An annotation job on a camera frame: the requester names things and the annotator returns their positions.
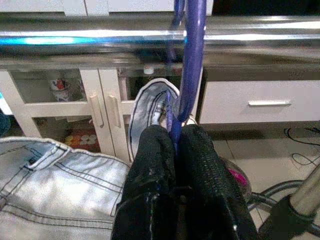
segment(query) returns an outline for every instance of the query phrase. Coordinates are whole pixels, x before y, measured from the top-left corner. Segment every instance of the drawer handle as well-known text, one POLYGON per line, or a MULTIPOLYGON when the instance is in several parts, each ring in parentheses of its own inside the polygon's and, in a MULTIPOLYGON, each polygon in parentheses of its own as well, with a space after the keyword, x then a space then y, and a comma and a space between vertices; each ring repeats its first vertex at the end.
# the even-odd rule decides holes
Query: drawer handle
POLYGON ((265 106, 290 106, 290 100, 262 100, 262 101, 249 101, 251 107, 265 107, 265 106))
POLYGON ((99 98, 96 93, 92 94, 89 97, 89 103, 91 105, 91 108, 93 110, 93 114, 95 117, 96 124, 102 128, 104 126, 104 119, 102 117, 101 109, 100 109, 100 104, 99 104, 99 98))
POLYGON ((118 107, 118 100, 116 97, 110 95, 108 96, 109 101, 111 103, 110 107, 113 111, 113 121, 114 125, 118 128, 121 128, 121 122, 120 122, 120 115, 119 115, 119 107, 118 107))

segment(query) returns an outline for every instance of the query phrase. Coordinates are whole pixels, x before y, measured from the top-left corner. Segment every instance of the white drawer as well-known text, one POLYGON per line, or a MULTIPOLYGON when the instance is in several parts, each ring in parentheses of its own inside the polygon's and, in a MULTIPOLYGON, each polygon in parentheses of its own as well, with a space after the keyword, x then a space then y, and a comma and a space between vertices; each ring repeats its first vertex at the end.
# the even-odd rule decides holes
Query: white drawer
POLYGON ((319 120, 320 80, 209 81, 199 123, 319 120))
MULTIPOLYGON (((208 16, 212 14, 213 3, 207 0, 208 16)), ((108 0, 109 12, 172 12, 174 4, 175 0, 108 0)))

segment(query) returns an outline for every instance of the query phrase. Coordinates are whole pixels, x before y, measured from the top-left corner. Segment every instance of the purple strap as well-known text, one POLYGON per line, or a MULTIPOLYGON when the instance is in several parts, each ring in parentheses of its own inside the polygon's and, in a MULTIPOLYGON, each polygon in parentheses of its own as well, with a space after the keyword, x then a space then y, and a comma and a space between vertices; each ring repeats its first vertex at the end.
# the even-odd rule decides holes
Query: purple strap
MULTIPOLYGON (((174 17, 169 30, 176 30, 185 14, 185 0, 174 1, 174 17)), ((170 65, 176 60, 176 53, 173 42, 170 40, 167 44, 167 63, 170 65)))
MULTIPOLYGON (((174 10, 183 0, 176 0, 174 10)), ((184 45, 183 72, 180 84, 180 96, 172 106, 172 128, 169 133, 174 147, 178 149, 182 123, 186 121, 193 109, 199 85, 203 63, 204 36, 206 25, 206 0, 187 0, 186 37, 184 45)))

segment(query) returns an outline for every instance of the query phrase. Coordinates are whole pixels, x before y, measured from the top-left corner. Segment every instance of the white floor tile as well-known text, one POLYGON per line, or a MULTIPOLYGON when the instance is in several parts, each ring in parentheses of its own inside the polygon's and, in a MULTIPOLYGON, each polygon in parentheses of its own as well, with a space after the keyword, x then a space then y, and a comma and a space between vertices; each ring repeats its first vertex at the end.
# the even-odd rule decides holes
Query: white floor tile
MULTIPOLYGON (((320 138, 298 138, 301 141, 320 142, 320 138)), ((244 139, 228 140, 231 156, 235 163, 248 176, 252 190, 262 192, 263 190, 288 180, 304 180, 315 168, 310 164, 301 166, 292 160, 293 153, 300 153, 310 159, 320 156, 320 147, 301 144, 288 138, 275 139, 244 139)), ((272 196, 279 201, 284 196, 294 192, 294 189, 286 190, 272 196)), ((251 211, 256 227, 259 228, 269 216, 266 206, 259 206, 251 211)), ((320 225, 320 211, 315 223, 320 225)), ((317 237, 305 233, 294 240, 318 240, 317 237)))
POLYGON ((220 157, 233 161, 233 156, 226 140, 213 141, 213 146, 220 157))
POLYGON ((228 145, 254 192, 262 192, 283 181, 304 180, 315 168, 313 165, 297 168, 293 164, 292 151, 299 149, 291 149, 286 138, 228 140, 228 145))
POLYGON ((262 220, 261 220, 261 217, 259 216, 258 210, 257 210, 256 208, 253 209, 253 210, 250 212, 250 214, 251 214, 251 217, 252 217, 252 219, 253 219, 255 228, 256 228, 256 229, 259 229, 263 222, 262 222, 262 220))

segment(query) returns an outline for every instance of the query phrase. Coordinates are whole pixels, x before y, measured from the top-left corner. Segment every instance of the metal bar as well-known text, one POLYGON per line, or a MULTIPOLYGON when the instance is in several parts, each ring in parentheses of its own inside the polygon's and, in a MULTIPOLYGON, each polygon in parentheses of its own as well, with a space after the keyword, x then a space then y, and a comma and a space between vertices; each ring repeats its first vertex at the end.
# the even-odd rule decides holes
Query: metal bar
MULTIPOLYGON (((168 30, 171 19, 171 14, 0 17, 0 68, 164 63, 168 41, 173 42, 181 62, 185 24, 168 30)), ((204 66, 251 62, 318 64, 319 55, 320 20, 316 16, 206 19, 204 66)))

